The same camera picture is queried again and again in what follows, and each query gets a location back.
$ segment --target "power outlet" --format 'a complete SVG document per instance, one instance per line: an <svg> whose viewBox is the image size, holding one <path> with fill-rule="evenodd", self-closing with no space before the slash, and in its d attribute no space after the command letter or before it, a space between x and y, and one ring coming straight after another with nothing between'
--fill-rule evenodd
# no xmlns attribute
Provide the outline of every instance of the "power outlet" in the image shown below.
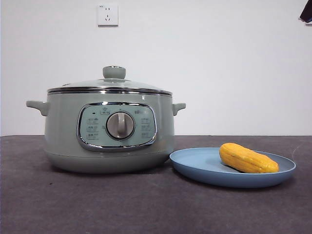
<svg viewBox="0 0 312 234"><path fill-rule="evenodd" d="M118 5L116 3L101 4L97 7L97 25L118 26Z"/></svg>

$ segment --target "plate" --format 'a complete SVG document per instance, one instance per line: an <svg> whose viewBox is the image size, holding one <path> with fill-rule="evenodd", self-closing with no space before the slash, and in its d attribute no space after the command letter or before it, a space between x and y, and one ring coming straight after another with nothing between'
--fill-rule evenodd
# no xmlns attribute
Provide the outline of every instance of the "plate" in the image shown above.
<svg viewBox="0 0 312 234"><path fill-rule="evenodd" d="M273 186L291 177L296 168L292 160L266 152L264 154L276 161L279 172L243 173L226 166L219 156L220 148L191 148L170 154L173 167L184 176L218 186L233 188L263 188Z"/></svg>

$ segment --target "black object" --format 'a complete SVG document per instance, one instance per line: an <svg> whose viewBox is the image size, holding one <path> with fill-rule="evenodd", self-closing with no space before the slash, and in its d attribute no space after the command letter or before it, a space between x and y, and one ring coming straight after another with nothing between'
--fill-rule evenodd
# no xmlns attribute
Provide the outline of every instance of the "black object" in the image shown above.
<svg viewBox="0 0 312 234"><path fill-rule="evenodd" d="M308 0L300 18L306 23L310 23L312 21L312 0Z"/></svg>

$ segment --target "glass lid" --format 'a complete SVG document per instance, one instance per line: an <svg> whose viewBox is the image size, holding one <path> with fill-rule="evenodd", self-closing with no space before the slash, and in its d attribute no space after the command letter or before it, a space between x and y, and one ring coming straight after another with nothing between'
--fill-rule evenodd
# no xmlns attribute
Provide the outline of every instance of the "glass lid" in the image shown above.
<svg viewBox="0 0 312 234"><path fill-rule="evenodd" d="M108 66L103 68L104 79L83 81L65 84L58 88L49 89L48 93L86 93L86 91L119 91L119 92L144 92L172 95L171 92L162 90L155 86L134 82L125 79L126 69L119 66Z"/></svg>

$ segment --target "control panel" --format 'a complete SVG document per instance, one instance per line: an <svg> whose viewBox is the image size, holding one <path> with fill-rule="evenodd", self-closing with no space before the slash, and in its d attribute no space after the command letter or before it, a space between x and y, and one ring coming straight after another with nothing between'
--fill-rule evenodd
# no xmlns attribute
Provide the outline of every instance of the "control panel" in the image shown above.
<svg viewBox="0 0 312 234"><path fill-rule="evenodd" d="M139 103L88 104L79 114L77 137L89 150L152 144L156 137L154 112Z"/></svg>

